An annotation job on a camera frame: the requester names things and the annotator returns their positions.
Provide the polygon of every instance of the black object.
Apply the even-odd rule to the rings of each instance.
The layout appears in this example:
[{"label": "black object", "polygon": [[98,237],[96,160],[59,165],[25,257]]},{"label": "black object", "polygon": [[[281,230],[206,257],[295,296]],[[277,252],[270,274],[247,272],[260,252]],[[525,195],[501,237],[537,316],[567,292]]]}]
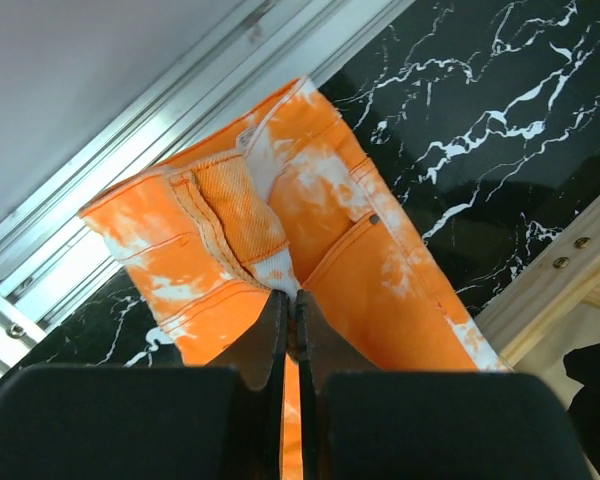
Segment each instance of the black object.
[{"label": "black object", "polygon": [[570,378],[584,385],[571,402],[569,416],[582,448],[600,474],[600,344],[567,354],[564,366]]},{"label": "black object", "polygon": [[287,338],[287,308],[272,293],[204,368],[23,371],[0,395],[0,479],[278,478],[285,343],[307,479],[590,478],[539,380],[382,372],[306,292]]},{"label": "black object", "polygon": [[204,368],[34,366],[0,394],[0,479],[279,477],[288,301]]}]

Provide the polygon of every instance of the tie-dye pattern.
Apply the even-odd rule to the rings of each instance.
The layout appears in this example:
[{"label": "tie-dye pattern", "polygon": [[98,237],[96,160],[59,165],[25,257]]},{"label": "tie-dye pattern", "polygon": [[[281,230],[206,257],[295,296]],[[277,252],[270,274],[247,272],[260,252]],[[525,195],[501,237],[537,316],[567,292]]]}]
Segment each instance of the tie-dye pattern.
[{"label": "tie-dye pattern", "polygon": [[338,112],[308,79],[277,95],[245,160],[329,322],[385,368],[506,370]]},{"label": "tie-dye pattern", "polygon": [[[385,368],[506,370],[338,112],[306,79],[114,186],[81,216],[186,364],[218,355],[269,289],[311,290]],[[283,476],[302,478],[299,375],[285,369]]]}]

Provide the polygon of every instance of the black marble surface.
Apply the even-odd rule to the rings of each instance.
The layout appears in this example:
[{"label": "black marble surface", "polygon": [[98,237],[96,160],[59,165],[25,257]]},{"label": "black marble surface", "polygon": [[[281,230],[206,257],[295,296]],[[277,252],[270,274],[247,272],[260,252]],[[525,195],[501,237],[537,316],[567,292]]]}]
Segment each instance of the black marble surface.
[{"label": "black marble surface", "polygon": [[[321,91],[474,315],[600,194],[600,0],[416,0]],[[39,362],[180,357],[120,271]]]}]

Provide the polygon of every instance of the wooden frame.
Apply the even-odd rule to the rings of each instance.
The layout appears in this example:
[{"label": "wooden frame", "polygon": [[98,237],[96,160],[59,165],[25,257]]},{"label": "wooden frame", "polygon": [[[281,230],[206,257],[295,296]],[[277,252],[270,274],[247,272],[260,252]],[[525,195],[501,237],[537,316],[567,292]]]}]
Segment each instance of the wooden frame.
[{"label": "wooden frame", "polygon": [[580,302],[600,308],[600,196],[476,323],[503,359],[515,365]]}]

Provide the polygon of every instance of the screw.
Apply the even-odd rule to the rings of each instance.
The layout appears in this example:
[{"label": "screw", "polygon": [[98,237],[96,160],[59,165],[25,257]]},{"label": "screw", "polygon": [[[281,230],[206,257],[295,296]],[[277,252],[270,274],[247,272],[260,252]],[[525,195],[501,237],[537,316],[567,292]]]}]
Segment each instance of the screw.
[{"label": "screw", "polygon": [[559,257],[553,261],[554,268],[564,268],[569,265],[569,257]]},{"label": "screw", "polygon": [[573,242],[573,246],[576,248],[587,248],[591,243],[591,239],[589,237],[580,237],[578,240]]},{"label": "screw", "polygon": [[24,328],[22,328],[17,323],[12,323],[11,326],[7,329],[7,335],[11,338],[20,338],[25,334]]}]

